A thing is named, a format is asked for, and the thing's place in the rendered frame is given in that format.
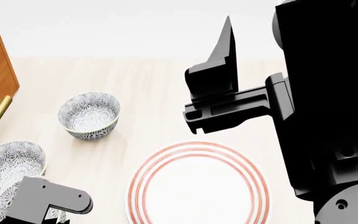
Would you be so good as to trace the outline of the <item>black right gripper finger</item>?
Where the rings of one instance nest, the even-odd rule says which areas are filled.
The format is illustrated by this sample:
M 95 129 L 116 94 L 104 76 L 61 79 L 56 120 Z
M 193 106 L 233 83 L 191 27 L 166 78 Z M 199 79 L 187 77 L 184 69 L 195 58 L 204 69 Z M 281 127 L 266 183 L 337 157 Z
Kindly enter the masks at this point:
M 188 68 L 185 81 L 193 103 L 239 91 L 236 41 L 229 17 L 207 61 Z

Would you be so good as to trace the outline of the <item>white plate with red rings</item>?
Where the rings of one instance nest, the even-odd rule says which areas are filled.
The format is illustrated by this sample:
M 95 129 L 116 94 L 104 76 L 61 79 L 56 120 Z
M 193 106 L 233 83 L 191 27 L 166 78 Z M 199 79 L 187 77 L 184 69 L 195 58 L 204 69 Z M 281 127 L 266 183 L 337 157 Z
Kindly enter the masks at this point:
M 152 154 L 129 179 L 124 203 L 128 224 L 269 224 L 272 213 L 259 168 L 203 141 Z

